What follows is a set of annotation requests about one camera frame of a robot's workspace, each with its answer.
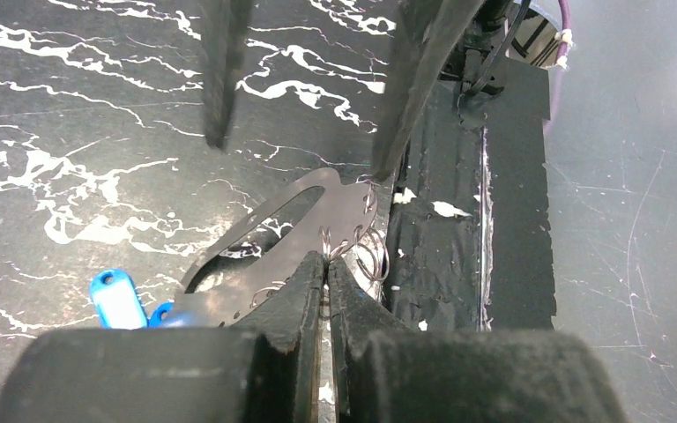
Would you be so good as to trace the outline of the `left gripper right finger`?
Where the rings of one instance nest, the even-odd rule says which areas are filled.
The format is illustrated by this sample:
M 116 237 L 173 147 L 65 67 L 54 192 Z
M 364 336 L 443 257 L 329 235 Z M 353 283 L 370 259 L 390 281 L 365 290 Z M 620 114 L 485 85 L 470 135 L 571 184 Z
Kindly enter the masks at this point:
M 356 282 L 326 268 L 352 422 L 622 422 L 587 344 L 554 330 L 412 330 Z

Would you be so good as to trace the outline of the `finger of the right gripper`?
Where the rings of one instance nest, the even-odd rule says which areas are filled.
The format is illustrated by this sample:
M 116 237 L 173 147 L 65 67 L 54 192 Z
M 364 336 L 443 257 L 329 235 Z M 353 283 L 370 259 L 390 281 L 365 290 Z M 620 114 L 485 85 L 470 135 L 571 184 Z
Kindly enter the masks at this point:
M 245 38 L 254 8 L 250 0 L 204 0 L 201 11 L 200 63 L 203 74 L 203 129 L 206 143 L 221 151 L 235 108 L 236 87 L 243 75 Z
M 476 0 L 399 4 L 372 144 L 370 173 L 376 181 L 395 172 L 440 70 L 482 5 Z

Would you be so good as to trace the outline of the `blue key tag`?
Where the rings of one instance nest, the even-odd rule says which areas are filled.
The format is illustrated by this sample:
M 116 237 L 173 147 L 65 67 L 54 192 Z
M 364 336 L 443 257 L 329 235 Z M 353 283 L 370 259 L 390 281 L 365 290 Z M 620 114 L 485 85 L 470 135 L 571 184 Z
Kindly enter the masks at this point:
M 145 328 L 148 320 L 130 276 L 119 269 L 98 273 L 89 284 L 89 296 L 104 329 Z

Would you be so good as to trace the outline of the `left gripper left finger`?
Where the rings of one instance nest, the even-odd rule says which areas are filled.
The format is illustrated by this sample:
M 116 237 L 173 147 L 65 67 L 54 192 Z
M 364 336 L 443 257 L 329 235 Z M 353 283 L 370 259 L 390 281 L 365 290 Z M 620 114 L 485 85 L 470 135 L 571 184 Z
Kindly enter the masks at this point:
M 324 260 L 227 327 L 53 330 L 22 353 L 0 422 L 314 422 Z

